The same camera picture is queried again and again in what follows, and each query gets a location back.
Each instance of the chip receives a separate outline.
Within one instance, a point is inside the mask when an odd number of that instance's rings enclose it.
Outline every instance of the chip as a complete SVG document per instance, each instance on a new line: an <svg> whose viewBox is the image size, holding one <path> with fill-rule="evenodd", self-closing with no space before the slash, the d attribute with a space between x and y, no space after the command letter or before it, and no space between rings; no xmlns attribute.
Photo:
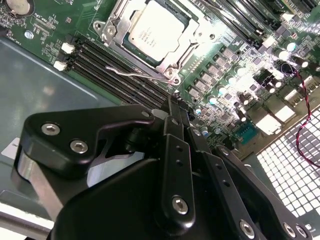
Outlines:
<svg viewBox="0 0 320 240"><path fill-rule="evenodd" d="M304 56L306 56L309 52L310 52L310 48L306 46L304 49L302 49L302 50L300 51L300 56L301 56L301 57L304 57Z"/></svg>
<svg viewBox="0 0 320 240"><path fill-rule="evenodd" d="M218 64L220 67L223 67L225 64L226 64L226 60L224 60L222 57L218 57L216 60L215 60L216 64Z"/></svg>
<svg viewBox="0 0 320 240"><path fill-rule="evenodd" d="M250 90L252 90L252 91L254 91L254 90L256 90L257 89L257 86L256 85L251 85L251 87L250 87Z"/></svg>
<svg viewBox="0 0 320 240"><path fill-rule="evenodd" d="M201 79L204 80L204 81L207 82L207 83L211 83L212 76L210 76L210 75L207 74L207 73L203 73Z"/></svg>
<svg viewBox="0 0 320 240"><path fill-rule="evenodd" d="M199 96L199 92L193 87L190 87L188 93L195 98Z"/></svg>
<svg viewBox="0 0 320 240"><path fill-rule="evenodd" d="M227 93L225 96L224 96L225 99L227 100L230 100L232 98L232 95L230 95L229 93Z"/></svg>
<svg viewBox="0 0 320 240"><path fill-rule="evenodd" d="M177 49L185 26L170 11L152 0L142 13L135 14L137 21L130 29L130 43L156 61Z"/></svg>
<svg viewBox="0 0 320 240"><path fill-rule="evenodd" d="M194 82L194 86L195 86L196 88L200 89L200 90L206 88L206 85L205 85L202 81L200 81L200 80L196 80L196 81Z"/></svg>
<svg viewBox="0 0 320 240"><path fill-rule="evenodd" d="M253 60L253 63L255 64L255 65L258 65L259 63L261 63L261 58L260 57L256 57L254 60Z"/></svg>
<svg viewBox="0 0 320 240"><path fill-rule="evenodd" d="M215 75L215 74L217 74L219 72L218 68L216 68L212 64L208 67L208 71L213 75Z"/></svg>
<svg viewBox="0 0 320 240"><path fill-rule="evenodd" d="M222 52L222 54L225 55L227 59L231 59L232 56L234 55L234 53L233 53L229 48L226 48L226 49Z"/></svg>

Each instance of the white label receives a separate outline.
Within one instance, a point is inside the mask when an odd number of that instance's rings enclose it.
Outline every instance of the white label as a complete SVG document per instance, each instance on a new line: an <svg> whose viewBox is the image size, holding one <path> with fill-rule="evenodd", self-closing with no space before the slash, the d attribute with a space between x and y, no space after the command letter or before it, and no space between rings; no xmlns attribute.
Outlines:
<svg viewBox="0 0 320 240"><path fill-rule="evenodd" d="M16 158L16 155L17 155L19 142L20 142L20 138L19 138L19 137L16 137L16 138L13 139L13 141L10 142L10 144L1 152L1 154L14 160L14 159Z"/></svg>

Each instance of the perforated metal panel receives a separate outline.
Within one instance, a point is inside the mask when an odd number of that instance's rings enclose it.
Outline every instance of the perforated metal panel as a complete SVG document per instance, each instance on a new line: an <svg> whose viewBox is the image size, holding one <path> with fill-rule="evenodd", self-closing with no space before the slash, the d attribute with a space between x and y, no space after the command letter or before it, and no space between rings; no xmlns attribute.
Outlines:
<svg viewBox="0 0 320 240"><path fill-rule="evenodd" d="M311 166L298 154L296 134L301 121L257 156L283 204L296 216L315 212L320 216L320 169ZM320 108L301 131L300 149L320 165Z"/></svg>

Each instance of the green circuit board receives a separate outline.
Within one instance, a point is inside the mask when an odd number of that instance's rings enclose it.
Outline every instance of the green circuit board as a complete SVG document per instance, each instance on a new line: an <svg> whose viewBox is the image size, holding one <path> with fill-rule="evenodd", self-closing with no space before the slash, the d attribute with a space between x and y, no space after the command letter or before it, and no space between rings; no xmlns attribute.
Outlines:
<svg viewBox="0 0 320 240"><path fill-rule="evenodd" d="M243 107L244 111L249 111L254 105L263 105L270 98L272 94L257 83L255 76L270 68L270 66L276 65L275 62L277 60L274 52L259 52L221 22L208 6L203 5L201 1L193 0L192 2L210 18L213 27L217 29L215 42L204 43L197 48L179 72L182 79L182 83L179 86L156 81L154 83L170 94L179 91L181 97L190 107L201 107L201 115L196 116L193 124L199 128L203 126L208 128L207 139L210 144L221 143L228 137L246 143L250 140L248 138L253 138L259 130L251 122L250 116L247 117L247 122L239 122L234 104L239 101L239 94L250 95L252 96L250 103ZM280 21L281 18L278 15L275 16L275 13L270 13L267 9L264 9L260 1L255 0L253 2L267 16L278 18ZM265 38L271 37L273 39L271 44L273 49L283 48L284 42L290 39L297 46L294 54L303 55L308 61L319 63L320 31L318 29L320 29L320 6L319 0L314 2L318 6L313 8L311 12L305 13L300 11L299 7L291 0L282 1L285 5L285 10L298 16L299 19L282 19L282 24L289 32L289 36L286 37L275 34L270 29L265 29ZM132 62L127 61L127 59L104 46L101 38L93 29L94 21L106 21L108 19L116 0L34 0L34 3L34 13L26 17L15 17L9 13L10 10L5 1L2 4L0 3L0 26L10 30L8 37L16 44L53 65L61 51L66 35L87 38L107 52L112 53L123 63L134 68ZM26 38L26 31L32 32L34 37L32 39ZM225 49L229 49L232 52L232 56L226 57L223 54ZM208 72L208 67L211 65L215 66L218 71L214 73ZM245 67L248 74L241 77L237 76L235 66ZM193 88L196 84L195 81L200 80L205 73L210 74L214 81L207 82L204 88L196 88L199 93L197 96L190 94L190 88ZM70 71L66 74L113 102L119 105L125 104L114 94L76 72ZM317 73L312 69L304 69L303 74L305 76L314 76ZM228 75L235 76L236 83L229 84L226 81L226 76ZM292 76L284 76L281 80L283 82L282 88L285 86L295 87L292 79ZM217 86L225 87L228 97L226 97L227 94L225 93L219 93ZM281 102L286 102L281 93L282 88L277 89L274 94ZM208 96L217 98L217 103L214 106L209 104Z"/></svg>

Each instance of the red wire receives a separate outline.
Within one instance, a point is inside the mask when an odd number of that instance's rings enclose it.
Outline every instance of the red wire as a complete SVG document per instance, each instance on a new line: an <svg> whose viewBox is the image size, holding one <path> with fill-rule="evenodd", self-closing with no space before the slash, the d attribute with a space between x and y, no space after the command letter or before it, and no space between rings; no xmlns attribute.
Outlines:
<svg viewBox="0 0 320 240"><path fill-rule="evenodd" d="M301 127L299 127L299 130L298 132L296 133L295 135L295 144L296 144L296 149L298 151L298 153L300 154L301 157L304 158L304 160L306 160L309 164L317 167L320 169L320 165L317 165L315 164L313 161L311 161L309 158L307 158L305 156L305 154L301 151L299 145L300 145L300 142L299 142L299 138L300 138L300 132L302 131L302 129L304 129L306 127L306 125L308 124L308 122L311 120L311 110L310 110L310 104L309 104L309 97L308 97L308 91L307 91L307 88L306 88L306 85L305 85L305 81L304 79L302 78L302 76L299 74L299 72L297 71L296 72L296 76L301 80L302 82L302 88L303 88L303 91L304 91L304 100L305 100L305 105L308 109L308 115L307 115L307 118L305 120L305 122L301 125Z"/></svg>

